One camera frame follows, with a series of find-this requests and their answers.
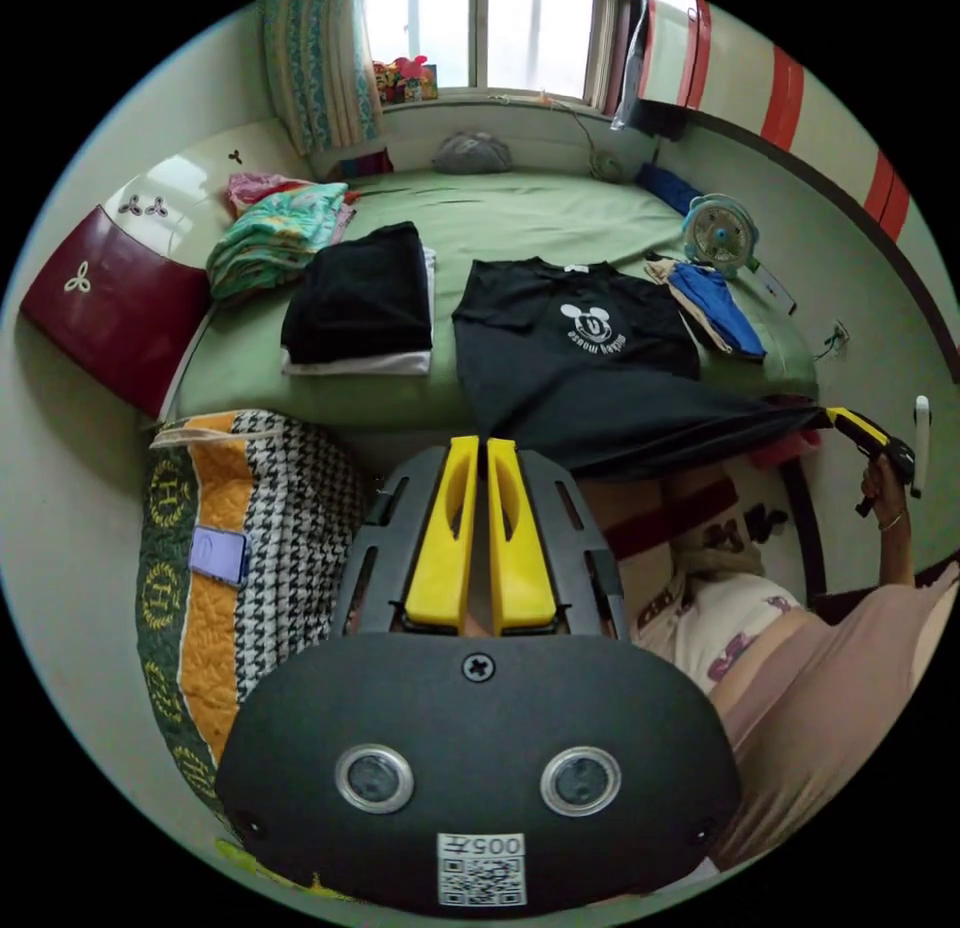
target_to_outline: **gray bag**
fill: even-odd
[[[510,171],[510,149],[485,131],[458,131],[441,146],[433,167],[445,175],[490,175]]]

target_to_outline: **window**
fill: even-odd
[[[602,107],[620,0],[364,0],[377,61],[426,55],[444,94],[548,94]]]

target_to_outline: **houndstooth pattern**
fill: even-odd
[[[250,570],[234,620],[237,702],[277,665],[330,634],[340,575],[363,519],[363,477],[331,435],[268,411],[242,411],[253,491],[244,531]]]

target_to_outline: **camera lens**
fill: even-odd
[[[543,771],[540,794],[558,815],[577,818],[602,811],[620,791],[620,766],[599,748],[568,748]]]
[[[371,814],[399,811],[413,796],[406,759],[385,745],[358,745],[337,761],[337,791],[348,804]]]
[[[607,769],[593,758],[568,761],[558,772],[554,788],[564,804],[583,807],[599,801],[610,784]]]
[[[362,755],[350,766],[347,784],[358,798],[381,804],[397,793],[400,776],[381,755]]]

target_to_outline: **patterned curtain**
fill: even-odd
[[[273,106],[301,156],[380,137],[363,0],[264,0]]]

